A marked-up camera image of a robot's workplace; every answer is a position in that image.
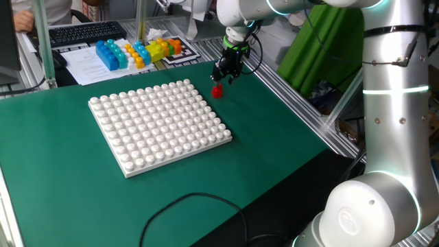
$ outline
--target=blue lego brick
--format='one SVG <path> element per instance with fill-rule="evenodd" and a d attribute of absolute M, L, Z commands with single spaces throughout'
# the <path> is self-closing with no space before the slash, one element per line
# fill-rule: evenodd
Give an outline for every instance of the blue lego brick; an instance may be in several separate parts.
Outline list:
<path fill-rule="evenodd" d="M 145 65 L 148 65 L 151 63 L 150 53 L 149 53 L 149 51 L 145 50 L 145 47 L 142 46 L 140 41 L 136 41 L 132 47 L 136 50 L 136 52 L 139 54 L 139 56 L 143 59 L 143 63 Z"/>
<path fill-rule="evenodd" d="M 117 70 L 119 68 L 118 60 L 111 50 L 104 44 L 103 41 L 98 41 L 96 44 L 96 54 L 104 62 L 105 66 L 110 71 Z"/>

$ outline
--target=lego brick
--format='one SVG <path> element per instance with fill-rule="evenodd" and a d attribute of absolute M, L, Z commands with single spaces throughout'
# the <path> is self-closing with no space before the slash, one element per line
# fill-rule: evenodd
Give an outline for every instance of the lego brick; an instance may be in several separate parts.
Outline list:
<path fill-rule="evenodd" d="M 232 140 L 189 80 L 93 97 L 88 105 L 126 178 Z"/>
<path fill-rule="evenodd" d="M 165 41 L 168 42 L 170 45 L 172 45 L 176 55 L 181 53 L 182 47 L 181 47 L 181 42 L 179 40 L 173 40 L 170 38 Z"/>
<path fill-rule="evenodd" d="M 145 63 L 143 63 L 143 59 L 141 57 L 135 58 L 134 61 L 136 61 L 136 68 L 137 69 L 142 69 L 145 67 Z"/>
<path fill-rule="evenodd" d="M 104 62 L 105 66 L 110 71 L 117 70 L 119 68 L 119 63 L 116 56 L 111 52 L 111 50 L 104 44 L 102 40 L 98 41 L 96 44 L 96 54 Z"/>
<path fill-rule="evenodd" d="M 136 69 L 136 62 L 134 61 L 134 58 L 132 58 L 132 57 L 128 58 L 128 69 L 131 71 Z"/>
<path fill-rule="evenodd" d="M 139 56 L 143 59 L 143 62 L 148 65 L 151 63 L 150 53 L 145 50 L 145 47 L 140 43 L 140 41 L 136 41 L 133 45 L 133 48 L 139 54 Z"/>
<path fill-rule="evenodd" d="M 150 53 L 151 62 L 157 62 L 164 58 L 164 52 L 161 45 L 157 45 L 156 41 L 151 41 L 150 45 L 145 47 Z"/>
<path fill-rule="evenodd" d="M 116 56 L 118 62 L 119 62 L 119 69 L 126 69 L 128 68 L 128 60 L 125 57 L 125 54 L 118 53 Z"/>
<path fill-rule="evenodd" d="M 162 46 L 162 50 L 163 50 L 163 55 L 164 55 L 165 57 L 169 56 L 169 47 L 168 47 L 168 44 L 167 44 L 166 42 L 163 42 L 163 43 L 161 44 L 161 46 Z"/>
<path fill-rule="evenodd" d="M 168 45 L 168 47 L 169 47 L 169 55 L 170 56 L 175 55 L 176 52 L 174 51 L 174 47 L 172 45 Z"/>

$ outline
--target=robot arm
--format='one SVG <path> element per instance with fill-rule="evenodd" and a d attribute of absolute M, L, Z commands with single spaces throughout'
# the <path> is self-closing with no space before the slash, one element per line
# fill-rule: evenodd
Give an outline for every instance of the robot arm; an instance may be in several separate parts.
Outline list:
<path fill-rule="evenodd" d="M 421 0 L 324 1 L 361 8 L 364 14 L 363 59 L 372 63 L 364 65 L 368 164 L 363 176 L 332 191 L 325 210 L 293 247 L 392 246 L 431 224 L 439 214 L 439 186 L 429 158 L 423 7 Z M 307 1 L 305 7 L 313 3 Z M 213 71 L 214 82 L 227 74 L 239 76 L 239 64 L 229 58 L 245 56 L 237 47 L 244 47 L 252 32 L 253 27 L 246 26 L 303 8 L 303 0 L 219 0 L 218 17 L 229 27 L 223 58 Z"/>

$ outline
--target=keyboard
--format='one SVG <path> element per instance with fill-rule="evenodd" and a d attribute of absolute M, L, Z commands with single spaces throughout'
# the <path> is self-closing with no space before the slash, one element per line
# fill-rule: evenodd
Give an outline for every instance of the keyboard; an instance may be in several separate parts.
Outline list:
<path fill-rule="evenodd" d="M 38 33 L 34 28 L 27 33 L 34 47 L 38 50 Z M 126 31 L 116 21 L 104 21 L 69 27 L 49 29 L 50 45 L 52 48 L 80 43 L 95 43 L 99 40 L 126 38 Z"/>
<path fill-rule="evenodd" d="M 232 141 L 186 79 L 88 101 L 126 178 Z"/>

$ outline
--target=green mat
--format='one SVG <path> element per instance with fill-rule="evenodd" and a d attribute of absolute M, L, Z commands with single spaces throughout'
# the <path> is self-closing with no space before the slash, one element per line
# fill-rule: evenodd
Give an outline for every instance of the green mat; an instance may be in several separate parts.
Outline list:
<path fill-rule="evenodd" d="M 27 247 L 137 246 L 146 220 L 190 192 L 244 207 L 326 145 L 254 75 L 213 99 L 213 63 L 0 101 L 0 163 Z M 126 179 L 87 101 L 189 78 L 233 140 Z M 235 214 L 190 198 L 158 217 L 145 246 L 189 246 Z"/>

